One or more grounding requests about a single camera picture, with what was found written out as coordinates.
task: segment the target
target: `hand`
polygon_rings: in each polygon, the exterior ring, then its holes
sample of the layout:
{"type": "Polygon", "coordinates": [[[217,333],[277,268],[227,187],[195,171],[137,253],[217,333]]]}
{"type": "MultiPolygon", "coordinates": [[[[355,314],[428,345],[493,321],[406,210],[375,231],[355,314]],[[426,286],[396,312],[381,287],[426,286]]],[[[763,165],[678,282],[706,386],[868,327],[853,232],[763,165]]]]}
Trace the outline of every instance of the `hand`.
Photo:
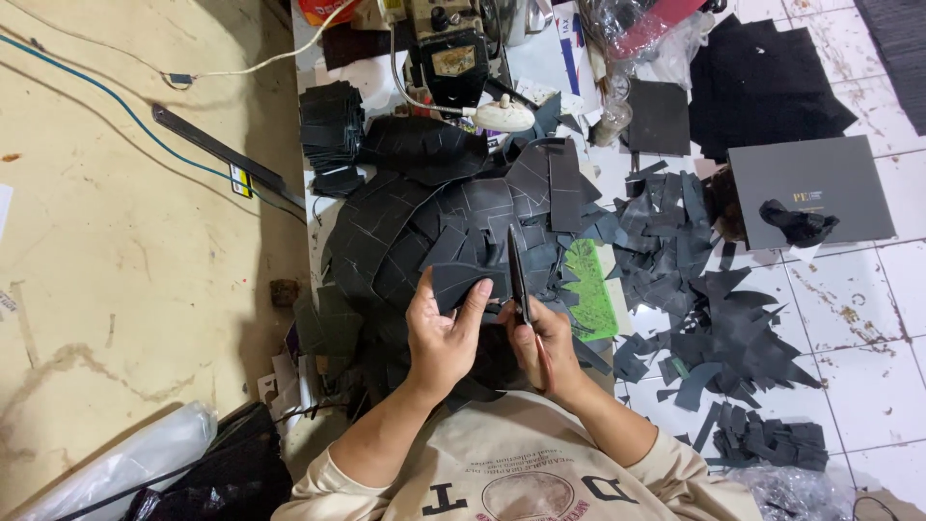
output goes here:
{"type": "Polygon", "coordinates": [[[515,302],[509,300],[498,313],[497,321],[505,324],[508,341],[518,358],[518,366],[531,380],[531,385],[543,390],[540,362],[537,355],[535,335],[540,335],[544,348],[550,356],[551,371],[556,394],[563,400],[582,393],[582,387],[589,381],[588,376],[579,367],[575,351],[572,349],[572,327],[566,313],[557,313],[547,308],[540,300],[530,297],[530,325],[515,325],[515,302]]]}
{"type": "Polygon", "coordinates": [[[408,305],[408,345],[411,370],[408,384],[421,398],[437,405],[472,369],[485,304],[492,293],[492,280],[482,279],[455,313],[456,319],[437,310],[429,267],[418,282],[418,291],[408,305]]]}

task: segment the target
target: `gray box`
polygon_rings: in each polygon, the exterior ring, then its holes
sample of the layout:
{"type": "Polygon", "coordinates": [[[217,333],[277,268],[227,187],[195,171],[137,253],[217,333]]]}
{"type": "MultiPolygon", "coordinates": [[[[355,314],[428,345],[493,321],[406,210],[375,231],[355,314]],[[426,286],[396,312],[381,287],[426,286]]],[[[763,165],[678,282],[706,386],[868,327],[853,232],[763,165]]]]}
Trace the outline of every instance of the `gray box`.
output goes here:
{"type": "Polygon", "coordinates": [[[826,244],[895,235],[865,135],[743,146],[728,153],[748,249],[788,247],[782,231],[758,213],[769,199],[778,199],[791,211],[839,218],[826,244]]]}

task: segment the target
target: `right hand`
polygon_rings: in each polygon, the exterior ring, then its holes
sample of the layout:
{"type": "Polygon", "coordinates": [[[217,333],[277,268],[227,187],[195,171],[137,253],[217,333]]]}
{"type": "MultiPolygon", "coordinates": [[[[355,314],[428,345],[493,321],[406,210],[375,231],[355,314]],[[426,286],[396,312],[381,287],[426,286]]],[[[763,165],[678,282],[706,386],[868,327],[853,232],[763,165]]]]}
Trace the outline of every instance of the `right hand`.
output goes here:
{"type": "Polygon", "coordinates": [[[589,379],[579,367],[579,360],[572,348],[572,327],[569,324],[569,317],[566,313],[550,310],[534,297],[530,297],[529,302],[533,327],[515,325],[514,300],[505,303],[501,312],[498,313],[497,320],[506,327],[508,341],[518,358],[518,366],[527,373],[531,385],[544,390],[537,344],[534,339],[534,335],[540,335],[544,348],[550,356],[556,394],[561,399],[568,400],[571,395],[581,393],[582,387],[589,379]]]}

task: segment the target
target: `person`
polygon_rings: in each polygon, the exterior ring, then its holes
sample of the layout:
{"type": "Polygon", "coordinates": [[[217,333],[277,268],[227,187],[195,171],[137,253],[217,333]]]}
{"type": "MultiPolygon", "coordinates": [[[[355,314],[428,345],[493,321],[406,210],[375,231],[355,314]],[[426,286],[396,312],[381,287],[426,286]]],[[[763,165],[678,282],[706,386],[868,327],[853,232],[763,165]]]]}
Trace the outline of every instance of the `person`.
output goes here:
{"type": "Polygon", "coordinates": [[[407,379],[309,465],[273,521],[761,520],[745,487],[709,476],[691,447],[592,381],[569,318],[534,298],[532,328],[515,326],[513,302],[498,320],[535,387],[540,335],[558,404],[509,391],[431,417],[473,365],[491,290],[480,281],[448,318],[425,271],[406,313],[407,379]]]}

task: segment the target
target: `left hand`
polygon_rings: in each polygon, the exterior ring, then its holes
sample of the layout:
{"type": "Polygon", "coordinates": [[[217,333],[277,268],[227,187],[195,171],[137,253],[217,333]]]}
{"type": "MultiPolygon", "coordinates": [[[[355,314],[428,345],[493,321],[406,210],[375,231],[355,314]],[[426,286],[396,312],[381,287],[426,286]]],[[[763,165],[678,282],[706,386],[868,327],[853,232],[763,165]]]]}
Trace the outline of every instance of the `left hand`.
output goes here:
{"type": "Polygon", "coordinates": [[[472,369],[485,304],[492,293],[492,280],[476,283],[456,319],[437,310],[429,267],[418,282],[418,291],[408,305],[408,345],[411,370],[407,383],[416,394],[437,405],[472,369]]]}

